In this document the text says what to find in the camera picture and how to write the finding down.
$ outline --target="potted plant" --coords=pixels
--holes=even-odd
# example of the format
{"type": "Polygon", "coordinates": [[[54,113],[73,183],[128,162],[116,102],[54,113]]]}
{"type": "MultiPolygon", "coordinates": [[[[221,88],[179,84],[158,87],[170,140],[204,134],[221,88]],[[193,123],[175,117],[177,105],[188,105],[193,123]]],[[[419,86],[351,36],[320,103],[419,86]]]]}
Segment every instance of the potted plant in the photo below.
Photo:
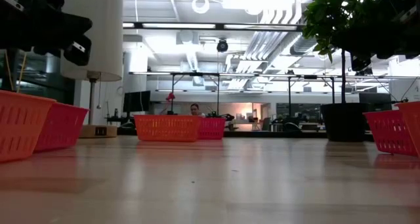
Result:
{"type": "Polygon", "coordinates": [[[315,38],[314,51],[328,55],[341,51],[342,90],[341,104],[327,104],[321,107],[328,139],[331,141],[360,142],[364,140],[366,105],[346,103],[346,46],[360,44],[359,36],[349,36],[354,29],[372,26],[382,16],[375,17],[379,0],[314,0],[304,12],[305,38],[315,38]]]}

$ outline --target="lamp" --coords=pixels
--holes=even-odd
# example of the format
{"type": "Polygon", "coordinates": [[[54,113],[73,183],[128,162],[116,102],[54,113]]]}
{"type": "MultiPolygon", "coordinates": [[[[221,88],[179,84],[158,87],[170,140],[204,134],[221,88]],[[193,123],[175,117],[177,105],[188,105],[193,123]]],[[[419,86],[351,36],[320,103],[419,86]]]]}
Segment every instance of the lamp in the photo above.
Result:
{"type": "Polygon", "coordinates": [[[98,132],[97,127],[93,126],[95,83],[97,81],[121,80],[123,73],[123,0],[66,0],[64,11],[85,16],[93,22],[92,29],[86,33],[86,36],[92,41],[89,64],[76,67],[62,58],[60,70],[64,77],[90,82],[89,131],[94,131],[95,136],[93,137],[107,137],[107,129],[104,134],[98,132]]]}

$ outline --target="red basket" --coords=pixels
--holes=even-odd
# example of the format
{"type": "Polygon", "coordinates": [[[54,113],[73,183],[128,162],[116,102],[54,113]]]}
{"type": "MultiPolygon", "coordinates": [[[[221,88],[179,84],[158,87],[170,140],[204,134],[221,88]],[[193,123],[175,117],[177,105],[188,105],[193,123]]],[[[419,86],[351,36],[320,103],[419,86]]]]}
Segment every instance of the red basket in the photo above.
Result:
{"type": "Polygon", "coordinates": [[[222,139],[225,121],[224,118],[202,118],[198,139],[222,139]]]}
{"type": "Polygon", "coordinates": [[[402,113],[414,147],[420,156],[420,102],[399,103],[397,107],[402,113]]]}
{"type": "Polygon", "coordinates": [[[198,139],[199,116],[135,115],[141,141],[194,142],[198,139]]]}
{"type": "Polygon", "coordinates": [[[366,112],[364,115],[379,151],[417,156],[400,111],[366,112]]]}
{"type": "Polygon", "coordinates": [[[0,91],[0,162],[30,157],[55,100],[0,91]]]}
{"type": "Polygon", "coordinates": [[[54,103],[48,112],[35,152],[74,146],[89,110],[54,103]]]}

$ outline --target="person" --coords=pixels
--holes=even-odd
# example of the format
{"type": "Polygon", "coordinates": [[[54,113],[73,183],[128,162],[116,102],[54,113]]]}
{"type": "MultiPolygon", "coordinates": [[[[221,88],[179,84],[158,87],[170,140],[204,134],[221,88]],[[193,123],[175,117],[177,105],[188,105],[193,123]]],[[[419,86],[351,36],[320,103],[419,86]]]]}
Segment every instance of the person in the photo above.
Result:
{"type": "Polygon", "coordinates": [[[197,103],[191,104],[190,110],[191,110],[191,115],[193,116],[205,116],[204,113],[200,112],[200,108],[197,103]]]}

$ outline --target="wooden table surface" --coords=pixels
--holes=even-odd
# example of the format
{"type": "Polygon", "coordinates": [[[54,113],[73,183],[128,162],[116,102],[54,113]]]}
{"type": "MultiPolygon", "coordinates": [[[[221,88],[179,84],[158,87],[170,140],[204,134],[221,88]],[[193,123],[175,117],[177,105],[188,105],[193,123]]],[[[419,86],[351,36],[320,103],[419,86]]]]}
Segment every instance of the wooden table surface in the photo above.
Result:
{"type": "Polygon", "coordinates": [[[420,160],[325,139],[78,146],[0,164],[16,224],[420,223],[420,160]]]}

